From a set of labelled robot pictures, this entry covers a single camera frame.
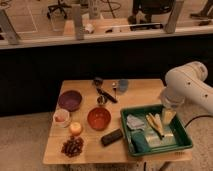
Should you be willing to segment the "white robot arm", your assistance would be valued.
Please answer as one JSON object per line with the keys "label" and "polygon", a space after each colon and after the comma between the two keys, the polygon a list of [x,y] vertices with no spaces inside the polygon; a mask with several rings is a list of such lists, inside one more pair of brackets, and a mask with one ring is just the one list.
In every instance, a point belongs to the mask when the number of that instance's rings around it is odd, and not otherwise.
{"label": "white robot arm", "polygon": [[165,75],[166,86],[160,93],[162,105],[177,110],[189,99],[213,114],[213,87],[205,83],[207,76],[207,67],[199,61],[170,69]]}

